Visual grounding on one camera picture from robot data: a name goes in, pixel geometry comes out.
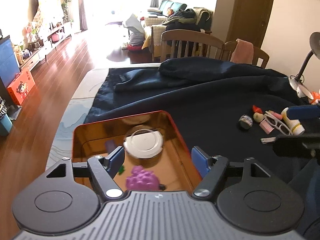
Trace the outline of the green push pin toy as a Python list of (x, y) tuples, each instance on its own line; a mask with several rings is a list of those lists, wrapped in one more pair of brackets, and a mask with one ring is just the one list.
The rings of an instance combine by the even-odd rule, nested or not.
[(122, 174), (124, 171), (125, 171), (125, 166), (121, 165), (121, 167), (120, 167), (120, 169), (118, 171), (118, 174)]

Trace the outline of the purple rectangular block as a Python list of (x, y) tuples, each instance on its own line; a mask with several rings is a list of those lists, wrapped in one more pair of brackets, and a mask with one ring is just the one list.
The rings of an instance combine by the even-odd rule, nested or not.
[(117, 145), (114, 142), (114, 140), (108, 140), (105, 142), (105, 147), (106, 147), (106, 152), (110, 154), (117, 148)]

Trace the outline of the white yellow bottle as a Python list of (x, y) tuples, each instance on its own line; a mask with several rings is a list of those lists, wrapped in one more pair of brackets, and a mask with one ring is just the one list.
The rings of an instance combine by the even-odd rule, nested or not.
[(291, 120), (287, 116), (288, 107), (281, 111), (281, 116), (293, 135), (301, 135), (305, 132), (305, 128), (298, 119)]

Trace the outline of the pink tube candy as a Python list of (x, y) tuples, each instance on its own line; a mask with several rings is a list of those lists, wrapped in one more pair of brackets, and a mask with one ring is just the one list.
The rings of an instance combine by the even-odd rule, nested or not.
[(274, 111), (270, 111), (270, 113), (271, 113), (274, 117), (276, 117), (277, 119), (279, 119), (279, 120), (281, 120), (281, 119), (283, 118), (283, 116), (282, 116), (281, 114), (276, 113), (276, 112), (274, 112)]

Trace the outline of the white frame sunglasses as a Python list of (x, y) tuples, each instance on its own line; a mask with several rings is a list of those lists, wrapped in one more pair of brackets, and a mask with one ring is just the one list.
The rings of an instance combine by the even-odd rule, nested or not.
[(264, 113), (264, 118), (273, 128), (277, 129), (283, 135), (293, 135), (287, 125), (269, 111)]

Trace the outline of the pink ribbed brush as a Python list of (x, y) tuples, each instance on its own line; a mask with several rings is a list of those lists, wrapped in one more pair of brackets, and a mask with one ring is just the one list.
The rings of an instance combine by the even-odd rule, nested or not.
[(274, 130), (274, 127), (271, 126), (266, 119), (263, 119), (261, 121), (261, 123), (259, 124), (259, 126), (263, 129), (263, 131), (266, 133), (266, 134), (270, 134), (273, 130)]

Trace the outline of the purple grape toy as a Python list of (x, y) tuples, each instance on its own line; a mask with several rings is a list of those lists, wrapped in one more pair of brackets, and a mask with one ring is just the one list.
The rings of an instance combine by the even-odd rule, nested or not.
[(131, 191), (158, 191), (160, 190), (159, 178), (143, 166), (135, 166), (131, 175), (126, 178), (125, 186)]

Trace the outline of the orange metal tin box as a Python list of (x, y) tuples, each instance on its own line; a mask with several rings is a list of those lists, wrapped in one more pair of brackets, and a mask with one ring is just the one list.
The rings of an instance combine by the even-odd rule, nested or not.
[(92, 156), (105, 157), (116, 146), (125, 150), (124, 171), (114, 178), (123, 190), (136, 166), (153, 172), (168, 191), (192, 192), (201, 181), (191, 154), (166, 111), (79, 125), (73, 132), (72, 158), (87, 161)]

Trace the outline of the small patterned tape roll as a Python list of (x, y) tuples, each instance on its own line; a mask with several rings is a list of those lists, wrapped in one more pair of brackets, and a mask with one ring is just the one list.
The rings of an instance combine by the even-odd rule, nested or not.
[(238, 126), (247, 131), (253, 126), (253, 120), (249, 115), (242, 115), (238, 120)]

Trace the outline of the red snack packet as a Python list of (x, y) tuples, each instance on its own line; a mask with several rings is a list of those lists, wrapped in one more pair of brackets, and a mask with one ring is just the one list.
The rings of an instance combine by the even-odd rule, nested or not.
[(254, 113), (263, 114), (262, 109), (259, 108), (259, 107), (257, 107), (256, 105), (253, 105), (253, 106), (252, 106), (252, 111), (253, 111)]

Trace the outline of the dark navy cloth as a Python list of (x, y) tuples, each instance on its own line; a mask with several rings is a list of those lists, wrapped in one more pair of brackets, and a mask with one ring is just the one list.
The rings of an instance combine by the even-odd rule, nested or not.
[(242, 131), (238, 121), (253, 106), (279, 113), (302, 104), (280, 72), (190, 57), (167, 60), (158, 67), (110, 69), (85, 123), (166, 111), (188, 148), (199, 146), (231, 161), (253, 157), (289, 182), (308, 160), (278, 157), (270, 144), (261, 143), (265, 133), (258, 125)]

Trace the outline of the wooden chair right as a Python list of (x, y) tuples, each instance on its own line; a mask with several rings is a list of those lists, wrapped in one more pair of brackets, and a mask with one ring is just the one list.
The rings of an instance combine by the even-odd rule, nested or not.
[(258, 47), (253, 46), (251, 42), (237, 39), (228, 41), (223, 45), (220, 60), (230, 61), (238, 64), (251, 64), (258, 66), (261, 60), (260, 68), (265, 69), (269, 61), (269, 55)]

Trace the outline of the wooden chair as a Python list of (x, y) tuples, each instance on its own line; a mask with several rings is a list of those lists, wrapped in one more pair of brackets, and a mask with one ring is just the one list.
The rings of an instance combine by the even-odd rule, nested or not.
[(210, 34), (175, 29), (161, 35), (160, 62), (184, 57), (221, 59), (224, 42)]
[(230, 61), (238, 64), (251, 64), (258, 66), (261, 60), (260, 68), (265, 69), (269, 61), (269, 55), (258, 47), (253, 46), (251, 42), (237, 39), (228, 41), (223, 45), (220, 60)]

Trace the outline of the pile of dark clothes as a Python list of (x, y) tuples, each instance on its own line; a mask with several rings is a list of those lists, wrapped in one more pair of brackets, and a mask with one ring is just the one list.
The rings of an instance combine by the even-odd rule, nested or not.
[(185, 10), (179, 9), (166, 20), (161, 22), (161, 25), (169, 25), (175, 22), (182, 24), (195, 24), (200, 29), (210, 31), (212, 25), (212, 17), (214, 12), (206, 8), (188, 8)]

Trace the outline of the low tv console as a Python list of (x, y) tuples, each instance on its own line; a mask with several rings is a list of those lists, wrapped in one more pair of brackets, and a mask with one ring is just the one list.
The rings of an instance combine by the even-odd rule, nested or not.
[(54, 49), (57, 50), (58, 45), (66, 38), (72, 37), (72, 35), (73, 30), (71, 22), (66, 22), (58, 27), (50, 29), (48, 35), (38, 42), (40, 45), (39, 48), (34, 48), (31, 52), (31, 56), (20, 65), (20, 70), (23, 70), (24, 68), (32, 70), (41, 61), (45, 60), (47, 62), (49, 53)]

